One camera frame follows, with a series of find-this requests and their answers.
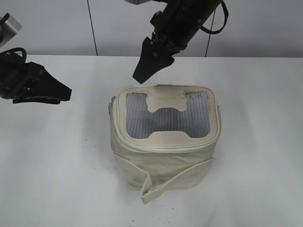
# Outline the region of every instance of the canvas bag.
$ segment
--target canvas bag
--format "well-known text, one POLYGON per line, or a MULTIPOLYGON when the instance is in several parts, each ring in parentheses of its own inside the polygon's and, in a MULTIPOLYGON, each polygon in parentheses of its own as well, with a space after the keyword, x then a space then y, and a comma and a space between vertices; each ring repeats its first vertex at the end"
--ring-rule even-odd
POLYGON ((132 87, 109 105, 119 173, 144 204, 199 184, 221 132, 214 92, 198 86, 132 87))

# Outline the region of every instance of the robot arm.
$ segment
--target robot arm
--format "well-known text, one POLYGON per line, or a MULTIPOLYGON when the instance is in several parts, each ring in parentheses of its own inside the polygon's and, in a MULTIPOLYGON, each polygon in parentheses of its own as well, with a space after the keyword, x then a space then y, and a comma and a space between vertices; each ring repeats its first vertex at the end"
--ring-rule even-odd
MULTIPOLYGON (((126 0, 132 4, 142 4, 150 0, 126 0)), ((174 62, 174 54, 186 49, 188 42, 201 29, 209 34, 223 30, 228 18, 228 11, 222 0, 155 0, 167 3, 163 12, 157 12, 151 19, 155 27, 151 39, 146 38, 133 78, 140 84, 148 80, 157 71, 174 62), (205 21, 222 5, 225 21, 218 31, 203 27, 205 21)))
MULTIPOLYGON (((126 0, 142 4, 151 0, 126 0)), ((226 25, 228 11, 223 0, 154 0, 167 3, 163 12, 151 19, 154 26, 151 39, 142 45, 139 63, 133 78, 144 83, 157 71, 174 62, 174 54, 186 49, 188 42, 201 29, 209 34, 222 31, 226 25), (205 21, 221 4, 225 14, 223 28, 209 31, 203 27, 205 21)), ((10 15, 0 18, 0 47, 14 37, 21 25, 10 15)), ((0 53, 0 97, 13 99, 13 103, 40 102, 59 104, 69 101, 71 89, 53 78, 43 66, 25 63, 26 51, 14 48, 0 53)))
MULTIPOLYGON (((10 14, 0 19, 0 47, 22 26, 10 14)), ((53 78, 42 65, 25 63, 27 53, 14 48, 0 53, 0 97, 13 103, 59 104, 71 98, 71 89, 53 78)))

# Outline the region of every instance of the white table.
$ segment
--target white table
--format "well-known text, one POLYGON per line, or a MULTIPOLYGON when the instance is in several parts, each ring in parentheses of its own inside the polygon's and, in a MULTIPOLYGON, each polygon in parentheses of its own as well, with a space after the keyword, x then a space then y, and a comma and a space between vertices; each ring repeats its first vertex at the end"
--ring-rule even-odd
POLYGON ((0 100, 1 227, 302 227, 303 59, 177 58, 148 84, 215 90, 223 130, 197 187, 143 205, 116 176, 107 106, 138 58, 29 56, 72 88, 0 100))

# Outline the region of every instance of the gray mesh panel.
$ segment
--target gray mesh panel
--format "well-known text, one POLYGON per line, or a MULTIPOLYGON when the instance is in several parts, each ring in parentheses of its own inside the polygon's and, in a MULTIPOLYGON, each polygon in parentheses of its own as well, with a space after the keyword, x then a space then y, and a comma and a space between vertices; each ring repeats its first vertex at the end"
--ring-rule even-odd
POLYGON ((186 93, 187 108, 161 108, 151 113, 146 93, 126 95, 126 131, 134 139, 148 138, 156 131, 183 131, 191 138, 202 138, 210 132, 207 92, 186 93))

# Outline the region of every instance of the bag handle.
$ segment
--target bag handle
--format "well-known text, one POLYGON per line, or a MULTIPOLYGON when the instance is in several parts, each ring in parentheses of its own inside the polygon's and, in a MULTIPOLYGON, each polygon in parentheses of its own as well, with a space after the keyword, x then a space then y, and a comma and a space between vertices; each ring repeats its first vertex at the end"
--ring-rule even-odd
POLYGON ((222 32, 222 30, 225 28, 226 26, 226 23, 227 23, 227 19, 229 17, 229 13, 228 13, 228 10, 227 10, 227 7, 226 7, 226 4, 224 3, 224 1, 221 2, 221 5, 222 5, 222 9, 223 9, 223 13, 224 13, 224 24, 223 24, 223 27, 221 27, 219 30, 217 31, 211 31, 209 29, 207 29, 206 27, 201 27, 200 29, 210 35, 215 35, 215 34, 218 34, 220 32, 222 32))
POLYGON ((139 168, 134 163, 126 160, 125 158, 114 154, 117 164, 119 164, 123 169, 126 169, 129 173, 134 174, 136 176, 140 176, 145 178, 144 184, 141 189, 141 200, 144 204, 149 203, 150 201, 160 197, 165 191, 172 188, 173 185, 180 182, 183 179, 188 179, 191 175, 200 174, 202 178, 206 173, 207 170, 213 160, 213 158, 206 160, 204 162, 200 162, 190 168, 182 171, 175 177, 171 178, 169 181, 164 183, 161 187, 157 188, 156 190, 151 191, 152 187, 152 179, 148 172, 139 168))

